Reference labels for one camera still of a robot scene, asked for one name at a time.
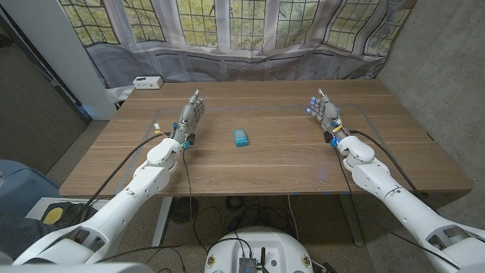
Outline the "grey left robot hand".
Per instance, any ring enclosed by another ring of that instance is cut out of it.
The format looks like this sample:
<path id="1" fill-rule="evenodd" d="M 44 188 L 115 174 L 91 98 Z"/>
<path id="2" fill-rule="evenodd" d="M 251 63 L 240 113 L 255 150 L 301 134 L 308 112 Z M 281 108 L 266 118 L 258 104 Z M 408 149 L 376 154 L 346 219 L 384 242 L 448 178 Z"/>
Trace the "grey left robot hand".
<path id="1" fill-rule="evenodd" d="M 188 135 L 195 133 L 204 112 L 205 103 L 203 98 L 199 96 L 199 89 L 197 89 L 181 111 L 172 138 L 183 143 Z"/>

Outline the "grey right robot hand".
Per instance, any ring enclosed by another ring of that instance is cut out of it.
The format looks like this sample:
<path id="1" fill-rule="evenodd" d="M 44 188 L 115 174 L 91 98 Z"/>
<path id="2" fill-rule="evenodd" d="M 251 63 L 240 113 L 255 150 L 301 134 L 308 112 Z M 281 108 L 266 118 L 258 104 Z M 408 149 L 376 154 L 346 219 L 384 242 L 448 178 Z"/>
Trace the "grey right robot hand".
<path id="1" fill-rule="evenodd" d="M 328 95 L 322 89 L 318 90 L 318 96 L 311 98 L 310 106 L 306 112 L 314 117 L 324 130 L 324 138 L 327 143 L 338 143 L 349 135 L 344 128 L 340 110 L 330 101 Z"/>

